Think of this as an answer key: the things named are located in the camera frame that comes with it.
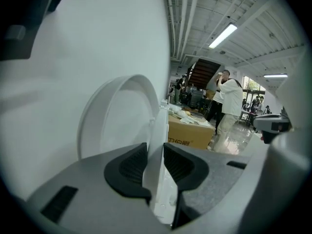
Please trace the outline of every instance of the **gray plastic surface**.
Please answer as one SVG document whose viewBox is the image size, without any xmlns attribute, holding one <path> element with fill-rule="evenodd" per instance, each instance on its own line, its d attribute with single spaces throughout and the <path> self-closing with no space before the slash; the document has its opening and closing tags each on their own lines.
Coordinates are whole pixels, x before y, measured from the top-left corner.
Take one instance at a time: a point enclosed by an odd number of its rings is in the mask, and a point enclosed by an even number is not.
<svg viewBox="0 0 312 234">
<path fill-rule="evenodd" d="M 28 204 L 40 211 L 62 186 L 69 185 L 79 191 L 60 220 L 61 227 L 80 234 L 169 233 L 170 230 L 157 220 L 144 199 L 122 197 L 104 179 L 105 165 L 135 146 L 74 163 L 41 186 L 29 198 Z M 226 163 L 231 160 L 244 162 L 247 157 L 179 147 L 208 162 L 210 176 L 198 189 L 183 192 L 187 206 L 204 214 L 173 232 L 237 233 L 258 184 L 267 152 L 255 150 L 246 169 L 240 170 L 228 167 Z"/>
<path fill-rule="evenodd" d="M 145 199 L 127 198 L 115 192 L 104 179 L 104 167 L 115 157 L 138 145 L 78 161 L 37 189 L 28 204 L 40 211 L 68 185 L 78 188 L 59 225 L 80 234 L 167 233 Z"/>
<path fill-rule="evenodd" d="M 279 134 L 278 130 L 272 130 L 272 123 L 289 123 L 289 119 L 282 115 L 261 115 L 253 119 L 253 126 L 259 131 L 265 131 L 272 134 Z"/>
<path fill-rule="evenodd" d="M 24 25 L 11 25 L 7 29 L 4 39 L 5 40 L 23 40 L 26 34 Z"/>
<path fill-rule="evenodd" d="M 256 191 L 242 217 L 239 233 L 255 234 L 265 231 L 290 206 L 311 174 L 311 136 L 312 129 L 300 129 L 281 134 L 272 141 Z M 306 205 L 301 206 L 308 208 L 308 211 L 309 201 L 311 199 L 307 198 Z M 305 230 L 298 226 L 295 232 L 302 233 Z"/>
<path fill-rule="evenodd" d="M 208 212 L 221 201 L 242 175 L 244 170 L 228 166 L 227 163 L 237 161 L 247 164 L 250 159 L 248 157 L 194 149 L 179 144 L 172 145 L 203 159 L 209 166 L 209 174 L 202 184 L 195 190 L 182 193 L 186 205 L 200 214 Z"/>
</svg>

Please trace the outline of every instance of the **floor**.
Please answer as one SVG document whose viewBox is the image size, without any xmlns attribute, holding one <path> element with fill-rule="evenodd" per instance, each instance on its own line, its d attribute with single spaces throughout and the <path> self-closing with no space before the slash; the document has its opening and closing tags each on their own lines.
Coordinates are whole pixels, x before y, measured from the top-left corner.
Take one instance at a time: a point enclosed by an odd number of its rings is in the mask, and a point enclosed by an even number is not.
<svg viewBox="0 0 312 234">
<path fill-rule="evenodd" d="M 215 126 L 214 119 L 212 119 L 210 123 Z M 252 128 L 249 126 L 236 123 L 228 132 L 224 143 L 224 148 L 221 150 L 221 152 L 233 155 L 237 155 L 239 152 L 242 152 L 252 137 L 252 133 L 250 132 L 251 129 Z"/>
</svg>

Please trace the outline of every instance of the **white wall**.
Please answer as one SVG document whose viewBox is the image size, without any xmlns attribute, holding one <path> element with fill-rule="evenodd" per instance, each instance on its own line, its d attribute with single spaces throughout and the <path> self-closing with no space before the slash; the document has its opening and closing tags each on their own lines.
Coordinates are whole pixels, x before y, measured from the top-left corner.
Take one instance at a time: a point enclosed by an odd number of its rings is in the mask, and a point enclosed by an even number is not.
<svg viewBox="0 0 312 234">
<path fill-rule="evenodd" d="M 224 70 L 224 65 L 221 65 L 218 70 L 216 71 L 216 73 L 214 74 L 214 76 L 210 79 L 210 81 L 207 83 L 206 86 L 206 90 L 212 90 L 212 91 L 216 91 L 216 83 L 215 83 L 215 76 L 217 73 L 221 73 Z"/>
<path fill-rule="evenodd" d="M 306 52 L 299 59 L 293 73 L 276 91 L 294 129 L 311 129 L 312 127 L 311 53 L 311 46 L 307 46 Z"/>
<path fill-rule="evenodd" d="M 230 78 L 238 80 L 239 83 L 243 85 L 243 73 L 241 71 L 232 66 L 225 66 L 224 69 L 230 71 Z"/>
<path fill-rule="evenodd" d="M 177 76 L 171 75 L 171 76 L 170 76 L 170 82 L 175 82 L 176 79 L 180 79 L 180 78 L 182 78 L 182 76 L 179 76 L 179 75 L 177 75 Z"/>
<path fill-rule="evenodd" d="M 28 60 L 1 63 L 2 171 L 29 194 L 77 160 L 76 133 L 90 96 L 107 80 L 143 74 L 165 97 L 170 43 L 164 0 L 63 0 Z"/>
<path fill-rule="evenodd" d="M 279 114 L 282 111 L 283 105 L 268 90 L 265 91 L 263 103 L 265 107 L 267 105 L 270 107 L 272 114 Z"/>
<path fill-rule="evenodd" d="M 171 63 L 170 64 L 170 74 L 171 76 L 175 76 L 176 74 L 181 77 L 182 75 L 187 73 L 187 70 L 190 66 L 183 65 L 183 64 L 178 64 L 178 63 Z"/>
<path fill-rule="evenodd" d="M 239 71 L 237 68 L 234 68 L 232 66 L 221 65 L 219 67 L 219 69 L 216 71 L 215 75 L 217 73 L 223 72 L 223 70 L 225 70 L 225 69 L 230 71 L 230 78 L 238 80 L 240 82 L 240 84 L 243 83 L 243 73 L 241 71 Z M 209 89 L 209 90 L 212 90 L 212 91 L 216 91 L 216 84 L 215 84 L 215 81 L 214 81 L 214 77 L 211 78 L 211 80 L 208 82 L 206 89 Z"/>
</svg>

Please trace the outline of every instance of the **ceiling beam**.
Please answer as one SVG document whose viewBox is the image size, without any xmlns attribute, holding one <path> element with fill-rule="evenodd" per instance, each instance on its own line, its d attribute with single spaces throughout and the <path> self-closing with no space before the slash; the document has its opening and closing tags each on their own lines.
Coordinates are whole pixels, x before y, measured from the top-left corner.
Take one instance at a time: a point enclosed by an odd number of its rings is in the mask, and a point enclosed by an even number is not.
<svg viewBox="0 0 312 234">
<path fill-rule="evenodd" d="M 235 37 L 235 35 L 241 33 L 245 27 L 247 27 L 253 20 L 259 17 L 264 11 L 266 11 L 277 0 L 257 0 L 250 9 L 241 16 L 236 22 L 237 29 L 229 35 L 224 41 L 222 41 L 217 48 L 222 47 L 228 40 Z"/>
<path fill-rule="evenodd" d="M 283 58 L 289 58 L 289 57 L 295 57 L 300 55 L 301 53 L 303 53 L 305 50 L 305 46 L 300 46 L 300 47 L 295 47 L 295 48 L 291 48 L 291 49 L 285 49 L 285 50 L 281 50 L 281 51 L 277 51 L 271 54 L 267 54 L 264 56 L 260 56 L 260 57 L 256 57 L 250 60 L 247 60 L 248 63 L 250 64 L 257 64 L 257 63 L 262 63 L 262 62 L 266 62 L 269 60 L 276 60 L 276 59 L 283 59 Z M 243 66 L 248 66 L 250 64 L 248 64 L 246 62 L 241 62 L 239 64 L 236 64 L 234 67 L 236 68 L 240 68 Z"/>
<path fill-rule="evenodd" d="M 217 53 L 210 54 L 209 56 L 195 56 L 195 55 L 185 55 L 185 57 L 191 56 L 191 57 L 198 57 L 199 59 L 204 59 L 208 61 L 212 61 L 221 65 L 226 65 L 226 66 L 234 66 L 234 62 L 230 61 L 228 58 L 225 56 L 222 56 Z"/>
<path fill-rule="evenodd" d="M 261 72 L 258 71 L 258 68 L 257 68 L 256 66 L 254 66 L 252 63 L 250 63 L 249 61 L 245 60 L 243 57 L 241 57 L 241 56 L 239 56 L 239 55 L 237 55 L 237 54 L 235 54 L 235 53 L 232 53 L 232 52 L 230 52 L 230 51 L 228 51 L 228 53 L 231 54 L 231 55 L 233 55 L 233 56 L 235 56 L 235 57 L 237 57 L 237 58 L 240 58 L 241 60 L 243 60 L 244 62 L 246 62 L 248 65 L 250 65 L 251 67 L 253 67 L 254 70 L 255 70 L 257 73 L 260 74 L 260 76 L 262 76 Z"/>
<path fill-rule="evenodd" d="M 228 7 L 227 11 L 225 12 L 225 14 L 222 16 L 222 18 L 219 20 L 219 22 L 217 23 L 217 25 L 214 27 L 213 31 L 210 33 L 210 35 L 207 37 L 207 39 L 205 40 L 204 44 L 201 46 L 201 48 L 199 49 L 199 51 L 205 46 L 205 44 L 210 40 L 210 37 L 212 36 L 212 34 L 217 30 L 218 26 L 222 23 L 223 19 L 229 14 L 229 12 L 231 11 L 232 7 L 235 5 L 237 0 L 233 0 L 231 5 Z"/>
<path fill-rule="evenodd" d="M 200 31 L 200 32 L 204 32 L 204 33 L 207 33 L 207 34 L 210 34 L 211 31 L 207 31 L 207 30 L 204 30 L 202 28 L 198 28 L 198 27 L 192 27 L 191 30 L 196 30 L 196 31 Z"/>
</svg>

